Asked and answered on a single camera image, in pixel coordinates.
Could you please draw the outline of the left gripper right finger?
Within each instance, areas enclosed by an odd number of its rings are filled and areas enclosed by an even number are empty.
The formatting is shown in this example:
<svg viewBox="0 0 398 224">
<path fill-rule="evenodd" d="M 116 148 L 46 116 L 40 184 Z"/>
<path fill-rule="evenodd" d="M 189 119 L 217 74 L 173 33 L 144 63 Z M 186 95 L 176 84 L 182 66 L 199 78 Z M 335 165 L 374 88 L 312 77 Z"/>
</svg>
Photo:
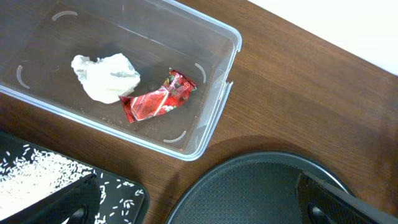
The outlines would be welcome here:
<svg viewBox="0 0 398 224">
<path fill-rule="evenodd" d="M 397 218 L 336 188 L 308 172 L 295 187 L 303 223 L 397 224 Z"/>
</svg>

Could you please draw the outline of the red snack wrapper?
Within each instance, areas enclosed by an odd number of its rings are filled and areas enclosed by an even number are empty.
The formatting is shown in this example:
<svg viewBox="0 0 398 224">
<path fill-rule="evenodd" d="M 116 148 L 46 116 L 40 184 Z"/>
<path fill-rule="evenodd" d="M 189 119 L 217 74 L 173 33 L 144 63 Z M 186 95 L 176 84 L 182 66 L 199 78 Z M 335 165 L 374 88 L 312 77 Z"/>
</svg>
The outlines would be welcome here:
<svg viewBox="0 0 398 224">
<path fill-rule="evenodd" d="M 169 77 L 160 88 L 140 96 L 119 96 L 126 118 L 130 123 L 163 115 L 182 106 L 196 83 L 184 74 L 170 69 Z"/>
</svg>

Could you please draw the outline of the white tissue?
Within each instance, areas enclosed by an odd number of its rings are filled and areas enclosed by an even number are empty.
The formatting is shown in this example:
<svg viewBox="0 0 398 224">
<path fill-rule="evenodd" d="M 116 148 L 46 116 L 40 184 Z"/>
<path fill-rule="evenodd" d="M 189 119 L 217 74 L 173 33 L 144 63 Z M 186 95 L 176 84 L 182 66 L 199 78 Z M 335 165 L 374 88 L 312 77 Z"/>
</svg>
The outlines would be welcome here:
<svg viewBox="0 0 398 224">
<path fill-rule="evenodd" d="M 120 96 L 131 94 L 141 81 L 139 72 L 122 53 L 98 58 L 95 62 L 76 55 L 71 67 L 87 95 L 104 104 L 115 103 Z"/>
</svg>

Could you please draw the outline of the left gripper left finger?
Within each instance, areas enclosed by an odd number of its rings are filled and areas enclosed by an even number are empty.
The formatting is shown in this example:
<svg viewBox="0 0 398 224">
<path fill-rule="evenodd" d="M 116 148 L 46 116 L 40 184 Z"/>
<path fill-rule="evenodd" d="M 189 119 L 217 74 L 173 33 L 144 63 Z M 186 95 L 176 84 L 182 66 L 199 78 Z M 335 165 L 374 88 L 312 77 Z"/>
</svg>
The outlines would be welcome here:
<svg viewBox="0 0 398 224">
<path fill-rule="evenodd" d="M 1 223 L 94 223 L 100 209 L 97 176 L 86 175 Z"/>
</svg>

